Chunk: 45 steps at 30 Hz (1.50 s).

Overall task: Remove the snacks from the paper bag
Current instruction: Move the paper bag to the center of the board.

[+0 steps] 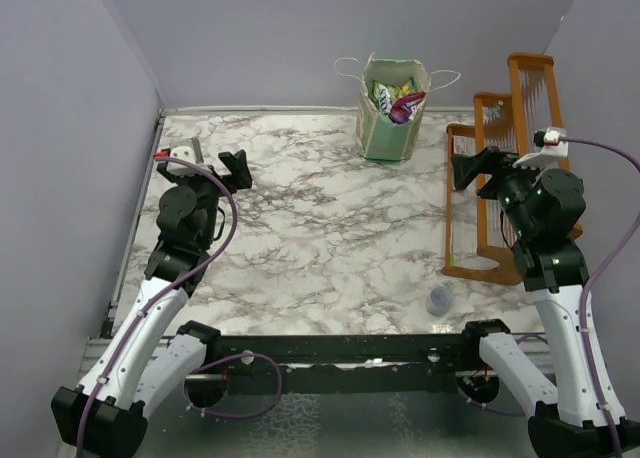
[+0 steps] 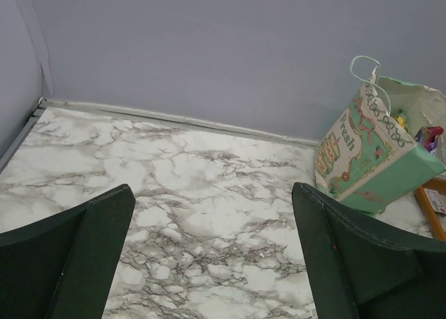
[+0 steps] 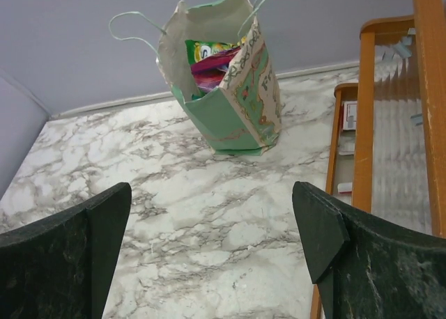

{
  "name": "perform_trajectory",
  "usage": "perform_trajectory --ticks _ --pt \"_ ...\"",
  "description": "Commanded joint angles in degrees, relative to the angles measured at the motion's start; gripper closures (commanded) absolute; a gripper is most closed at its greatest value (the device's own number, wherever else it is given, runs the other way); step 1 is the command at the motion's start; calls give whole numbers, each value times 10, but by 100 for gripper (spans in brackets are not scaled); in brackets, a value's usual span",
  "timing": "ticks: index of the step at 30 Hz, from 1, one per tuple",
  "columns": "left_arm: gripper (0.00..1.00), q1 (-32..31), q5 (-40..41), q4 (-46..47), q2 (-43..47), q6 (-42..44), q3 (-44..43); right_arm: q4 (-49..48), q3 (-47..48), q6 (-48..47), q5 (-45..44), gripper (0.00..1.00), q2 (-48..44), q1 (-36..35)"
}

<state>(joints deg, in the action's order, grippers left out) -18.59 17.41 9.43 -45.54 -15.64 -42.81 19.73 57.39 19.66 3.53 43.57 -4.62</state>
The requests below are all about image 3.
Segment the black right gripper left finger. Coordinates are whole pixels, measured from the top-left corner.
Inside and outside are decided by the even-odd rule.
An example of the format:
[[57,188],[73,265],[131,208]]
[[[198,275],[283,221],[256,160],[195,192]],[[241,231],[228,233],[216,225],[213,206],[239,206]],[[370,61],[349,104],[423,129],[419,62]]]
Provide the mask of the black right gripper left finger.
[[101,318],[131,200],[120,182],[1,234],[1,317]]

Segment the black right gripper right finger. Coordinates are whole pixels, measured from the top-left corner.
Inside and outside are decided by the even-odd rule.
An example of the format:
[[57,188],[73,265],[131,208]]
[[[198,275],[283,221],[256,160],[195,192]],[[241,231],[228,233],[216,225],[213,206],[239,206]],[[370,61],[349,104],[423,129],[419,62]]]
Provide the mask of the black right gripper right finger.
[[445,239],[364,212],[308,182],[292,203],[326,318],[444,318]]

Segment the green yellow candy bag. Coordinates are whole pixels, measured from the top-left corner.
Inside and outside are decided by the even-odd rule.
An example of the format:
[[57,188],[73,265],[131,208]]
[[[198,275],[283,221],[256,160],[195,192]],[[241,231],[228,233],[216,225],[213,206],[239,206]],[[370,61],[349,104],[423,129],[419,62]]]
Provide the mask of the green yellow candy bag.
[[187,61],[190,65],[198,63],[209,56],[240,46],[240,42],[205,42],[201,40],[185,40]]

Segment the purple raspberry candy bag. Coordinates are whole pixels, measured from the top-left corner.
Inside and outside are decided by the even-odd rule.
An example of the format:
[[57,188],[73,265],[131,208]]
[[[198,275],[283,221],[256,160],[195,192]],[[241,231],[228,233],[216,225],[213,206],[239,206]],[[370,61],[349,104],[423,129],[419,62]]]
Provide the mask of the purple raspberry candy bag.
[[190,66],[192,76],[201,96],[211,92],[220,85],[220,82],[229,70],[230,62],[239,51],[240,46],[233,47],[210,55]]

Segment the green illustrated paper bag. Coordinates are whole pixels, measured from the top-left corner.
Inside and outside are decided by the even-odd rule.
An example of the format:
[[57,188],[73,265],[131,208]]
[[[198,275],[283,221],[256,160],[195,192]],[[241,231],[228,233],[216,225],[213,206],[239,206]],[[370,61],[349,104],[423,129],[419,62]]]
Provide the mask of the green illustrated paper bag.
[[[280,90],[257,13],[266,0],[219,0],[189,7],[178,2],[153,47],[171,93],[218,154],[259,155],[282,129]],[[185,40],[240,42],[220,85],[200,95]]]

